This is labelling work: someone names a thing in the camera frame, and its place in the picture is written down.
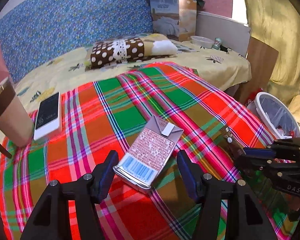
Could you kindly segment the person's right hand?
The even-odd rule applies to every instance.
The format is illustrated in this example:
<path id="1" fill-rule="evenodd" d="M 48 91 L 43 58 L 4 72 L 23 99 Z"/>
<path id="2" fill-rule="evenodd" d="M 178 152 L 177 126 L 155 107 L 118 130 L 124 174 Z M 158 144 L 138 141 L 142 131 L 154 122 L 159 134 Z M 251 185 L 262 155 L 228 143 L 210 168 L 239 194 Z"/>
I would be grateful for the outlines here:
<path id="1" fill-rule="evenodd" d="M 300 198 L 293 196 L 289 201 L 289 214 L 288 218 L 291 222 L 300 220 Z"/>

